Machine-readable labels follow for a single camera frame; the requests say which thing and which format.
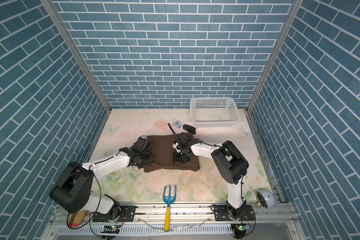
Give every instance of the perforated basket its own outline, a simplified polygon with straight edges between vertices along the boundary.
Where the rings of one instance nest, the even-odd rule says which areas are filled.
[[[240,114],[232,98],[192,98],[190,108],[196,127],[231,127],[240,122]]]

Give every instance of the blue brick wall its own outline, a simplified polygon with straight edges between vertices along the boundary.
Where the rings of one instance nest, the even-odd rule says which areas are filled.
[[[189,108],[204,96],[244,108],[291,2],[54,1],[112,108]]]
[[[41,237],[105,115],[39,0],[0,1],[0,239]]]
[[[309,239],[360,239],[360,1],[305,0],[253,109]]]

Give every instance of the floral tablecloth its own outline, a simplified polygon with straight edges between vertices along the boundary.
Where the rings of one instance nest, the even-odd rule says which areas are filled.
[[[270,189],[259,153],[250,133],[243,110],[241,121],[232,127],[197,128],[195,138],[222,143],[230,140],[249,163],[243,182],[243,196],[256,200],[255,191]],[[179,120],[194,126],[189,109],[113,109],[96,145],[91,161],[109,156],[121,147],[130,147],[142,135],[172,134],[167,123]],[[176,133],[185,132],[173,127]],[[99,179],[102,194],[120,202],[162,202],[166,185],[177,185],[176,202],[226,201],[227,183],[212,159],[199,157],[200,170],[156,170],[145,173],[137,167],[126,167]],[[98,192],[94,183],[92,189]]]

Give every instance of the brown cloth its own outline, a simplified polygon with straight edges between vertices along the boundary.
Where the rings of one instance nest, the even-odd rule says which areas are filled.
[[[191,140],[192,133],[185,133]],[[175,141],[174,135],[150,136],[153,138],[155,145],[152,147],[152,155],[154,160],[144,167],[144,172],[151,172],[159,169],[176,169],[176,170],[192,170],[200,169],[199,158],[197,156],[190,157],[190,161],[183,164],[173,164],[173,155],[175,151],[172,144]]]

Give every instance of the garden fork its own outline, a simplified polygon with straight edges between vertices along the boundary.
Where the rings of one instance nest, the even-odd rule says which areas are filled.
[[[169,185],[169,194],[168,196],[165,195],[165,190],[167,186],[164,187],[163,192],[163,201],[167,204],[167,213],[165,214],[165,225],[164,225],[164,232],[169,232],[169,216],[170,216],[170,205],[176,200],[176,185],[175,185],[175,196],[171,196],[171,185]]]

